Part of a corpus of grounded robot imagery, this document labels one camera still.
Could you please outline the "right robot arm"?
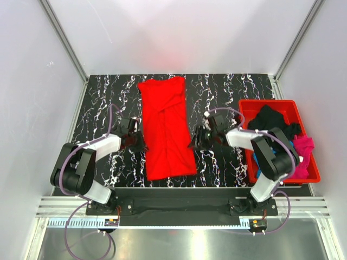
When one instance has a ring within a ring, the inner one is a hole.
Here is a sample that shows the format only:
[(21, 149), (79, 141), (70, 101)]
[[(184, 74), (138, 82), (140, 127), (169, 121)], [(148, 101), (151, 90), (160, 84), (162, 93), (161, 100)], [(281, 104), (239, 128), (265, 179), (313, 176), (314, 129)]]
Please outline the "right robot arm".
[(253, 215), (265, 209), (265, 201), (274, 195), (284, 180), (295, 173), (300, 163), (298, 153), (281, 129), (275, 127), (269, 131), (259, 131), (231, 127), (222, 115), (206, 113), (204, 124), (196, 127), (188, 147), (210, 150), (214, 144), (239, 147), (255, 154), (261, 174), (246, 201), (246, 208)]

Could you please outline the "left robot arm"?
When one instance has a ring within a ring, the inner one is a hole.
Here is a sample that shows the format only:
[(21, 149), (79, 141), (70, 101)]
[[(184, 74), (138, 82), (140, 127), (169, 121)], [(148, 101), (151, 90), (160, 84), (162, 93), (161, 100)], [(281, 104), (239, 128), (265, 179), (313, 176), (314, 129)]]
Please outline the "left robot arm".
[(107, 215), (117, 209), (115, 192), (94, 179), (98, 160), (128, 148), (133, 153), (147, 150), (137, 118), (122, 118), (101, 137), (76, 145), (62, 146), (50, 183), (64, 194), (82, 196), (98, 203)]

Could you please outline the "red t shirt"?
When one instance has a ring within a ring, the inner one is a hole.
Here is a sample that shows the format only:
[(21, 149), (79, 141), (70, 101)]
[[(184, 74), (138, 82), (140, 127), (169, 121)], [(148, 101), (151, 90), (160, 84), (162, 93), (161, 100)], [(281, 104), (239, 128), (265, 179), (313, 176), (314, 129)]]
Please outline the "red t shirt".
[(142, 99), (146, 174), (149, 181), (197, 173), (186, 110), (185, 78), (138, 84)]

